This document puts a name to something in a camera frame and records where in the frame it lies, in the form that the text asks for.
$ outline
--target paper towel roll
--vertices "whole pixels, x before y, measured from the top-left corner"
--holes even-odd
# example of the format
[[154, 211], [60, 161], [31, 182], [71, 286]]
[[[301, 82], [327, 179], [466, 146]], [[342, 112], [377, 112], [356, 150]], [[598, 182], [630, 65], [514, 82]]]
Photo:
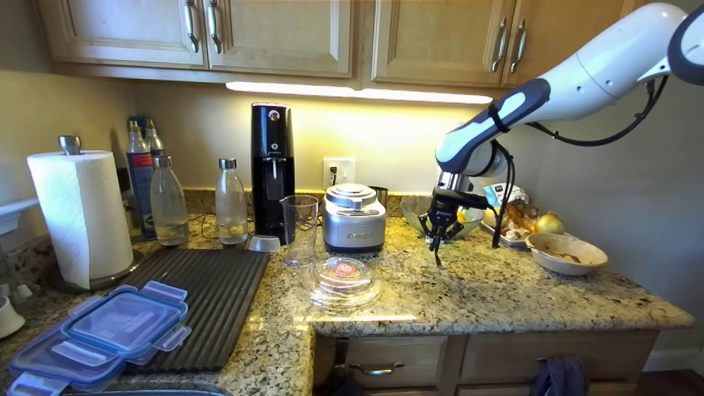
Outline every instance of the paper towel roll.
[[126, 270], [134, 256], [112, 153], [47, 153], [27, 164], [62, 278], [91, 291], [91, 279]]

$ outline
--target plastic bottle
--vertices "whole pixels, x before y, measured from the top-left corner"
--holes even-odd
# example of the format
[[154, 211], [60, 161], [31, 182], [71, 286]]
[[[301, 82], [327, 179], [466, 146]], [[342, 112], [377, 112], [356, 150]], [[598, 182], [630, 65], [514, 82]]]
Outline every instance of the plastic bottle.
[[150, 153], [153, 153], [153, 156], [156, 158], [156, 156], [161, 156], [164, 155], [164, 144], [161, 144], [161, 139], [159, 139], [159, 132], [156, 132], [156, 126], [154, 126], [154, 118], [148, 118], [148, 134], [145, 134], [145, 144], [148, 144], [148, 148], [150, 148]]
[[236, 158], [218, 158], [216, 230], [220, 244], [247, 242], [247, 201]]
[[141, 230], [145, 241], [154, 241], [154, 220], [153, 220], [153, 205], [150, 205], [150, 184], [154, 173], [154, 158], [150, 155], [148, 144], [141, 137], [141, 128], [136, 122], [130, 118], [128, 124], [128, 169], [132, 180], [132, 217]]
[[180, 182], [173, 169], [173, 156], [167, 155], [154, 158], [150, 198], [156, 241], [164, 247], [185, 244], [189, 241], [189, 215]]

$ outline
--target blue container lid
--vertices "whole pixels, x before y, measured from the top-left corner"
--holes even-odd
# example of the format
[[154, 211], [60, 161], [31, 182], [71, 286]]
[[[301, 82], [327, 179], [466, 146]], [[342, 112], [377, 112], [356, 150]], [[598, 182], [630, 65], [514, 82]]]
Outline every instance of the blue container lid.
[[42, 390], [47, 384], [96, 390], [126, 364], [145, 366], [159, 349], [173, 352], [189, 337], [185, 298], [183, 288], [150, 281], [141, 291], [119, 286], [89, 300], [14, 357], [11, 370], [20, 378], [11, 390], [27, 392], [37, 384]]

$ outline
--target dish drying mat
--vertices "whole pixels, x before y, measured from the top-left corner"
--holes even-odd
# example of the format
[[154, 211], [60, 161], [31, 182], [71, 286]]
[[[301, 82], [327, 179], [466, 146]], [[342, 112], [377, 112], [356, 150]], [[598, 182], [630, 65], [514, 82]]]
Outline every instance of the dish drying mat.
[[255, 298], [269, 253], [232, 248], [164, 248], [139, 264], [126, 283], [143, 286], [150, 279], [185, 288], [192, 334], [185, 343], [148, 366], [128, 371], [218, 371], [230, 362], [249, 307]]

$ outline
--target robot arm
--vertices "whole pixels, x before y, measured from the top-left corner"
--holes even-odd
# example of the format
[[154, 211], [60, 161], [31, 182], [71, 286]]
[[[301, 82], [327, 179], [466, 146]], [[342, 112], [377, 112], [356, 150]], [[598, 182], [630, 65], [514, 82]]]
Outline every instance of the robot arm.
[[[692, 16], [664, 2], [636, 10], [563, 65], [452, 129], [441, 142], [437, 161], [454, 179], [483, 177], [507, 155], [493, 139], [511, 126], [582, 118], [614, 103], [635, 85], [670, 73], [704, 83], [704, 6]], [[483, 195], [460, 192], [441, 179], [429, 209], [437, 253], [455, 222], [458, 206], [489, 205]]]

